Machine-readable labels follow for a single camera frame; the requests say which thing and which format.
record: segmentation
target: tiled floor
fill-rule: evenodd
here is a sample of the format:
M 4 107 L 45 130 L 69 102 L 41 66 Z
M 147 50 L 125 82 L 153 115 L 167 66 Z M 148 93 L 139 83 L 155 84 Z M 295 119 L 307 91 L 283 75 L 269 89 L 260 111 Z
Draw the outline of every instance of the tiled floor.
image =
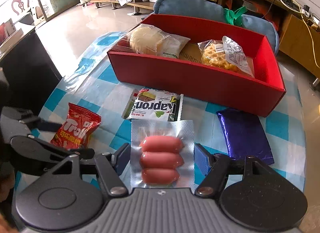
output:
M 142 15 L 128 16 L 130 6 L 111 10 L 111 4 L 74 7 L 37 29 L 37 34 L 52 57 L 62 76 L 70 73 L 76 59 L 100 35 L 110 31 L 124 31 L 151 13 L 141 9 Z M 320 93 L 311 90 L 309 83 L 315 77 L 283 53 L 278 60 L 298 79 L 304 113 L 307 140 L 307 165 L 305 195 L 309 211 L 301 228 L 305 232 L 320 232 Z

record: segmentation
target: pink sausage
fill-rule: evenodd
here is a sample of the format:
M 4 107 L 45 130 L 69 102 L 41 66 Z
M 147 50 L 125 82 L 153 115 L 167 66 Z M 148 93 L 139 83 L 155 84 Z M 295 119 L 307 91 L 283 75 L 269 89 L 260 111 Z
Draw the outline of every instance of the pink sausage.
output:
M 146 137 L 141 143 L 142 151 L 168 151 L 179 153 L 183 148 L 182 141 L 174 136 L 154 135 Z
M 179 173 L 176 170 L 161 168 L 143 169 L 141 175 L 143 182 L 150 185 L 171 184 L 180 177 Z
M 140 158 L 142 168 L 175 169 L 184 164 L 182 157 L 172 152 L 145 151 Z

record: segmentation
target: blue and white tablecloth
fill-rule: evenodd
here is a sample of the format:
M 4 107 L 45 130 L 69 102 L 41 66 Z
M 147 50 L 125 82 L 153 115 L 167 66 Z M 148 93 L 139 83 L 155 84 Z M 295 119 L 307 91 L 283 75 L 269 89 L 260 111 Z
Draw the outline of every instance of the blue and white tablecloth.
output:
M 63 78 L 52 92 L 40 112 L 40 117 L 63 123 L 68 113 L 68 103 L 74 103 L 98 113 L 102 117 L 99 128 L 92 134 L 89 147 L 96 153 L 115 152 L 123 143 L 131 141 L 131 122 L 121 114 L 133 89 L 141 89 L 117 80 L 109 62 L 107 51 L 122 32 L 107 33 L 96 39 L 80 56 L 75 72 Z M 274 161 L 272 168 L 303 191 L 305 183 L 306 146 L 300 94 L 295 76 L 280 65 L 286 95 L 267 118 L 260 121 L 270 143 Z M 215 114 L 224 106 L 185 97 L 182 119 L 193 120 L 195 142 L 210 152 L 227 153 L 222 129 Z M 33 130 L 33 134 L 50 141 L 53 133 Z M 20 192 L 37 177 L 18 173 L 15 189 Z M 195 183 L 203 180 L 195 166 Z M 83 178 L 98 185 L 94 176 Z M 121 179 L 130 187 L 129 165 Z M 229 177 L 228 185 L 242 179 L 240 175 Z

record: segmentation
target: red snack bag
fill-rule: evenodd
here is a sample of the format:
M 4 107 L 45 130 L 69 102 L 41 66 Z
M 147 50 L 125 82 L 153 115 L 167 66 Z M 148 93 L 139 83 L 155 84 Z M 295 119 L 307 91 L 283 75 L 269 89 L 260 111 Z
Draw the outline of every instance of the red snack bag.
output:
M 69 103 L 67 120 L 50 143 L 65 149 L 86 148 L 89 135 L 98 128 L 100 123 L 101 116 L 84 107 Z

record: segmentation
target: green strap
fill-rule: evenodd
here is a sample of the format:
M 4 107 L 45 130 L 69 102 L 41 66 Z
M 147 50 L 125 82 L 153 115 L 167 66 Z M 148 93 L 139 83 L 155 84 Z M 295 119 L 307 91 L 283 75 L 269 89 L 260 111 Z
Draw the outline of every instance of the green strap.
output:
M 228 24 L 235 25 L 235 26 L 242 26 L 242 17 L 241 15 L 247 11 L 245 6 L 242 6 L 235 12 L 229 9 L 224 9 L 224 18 Z

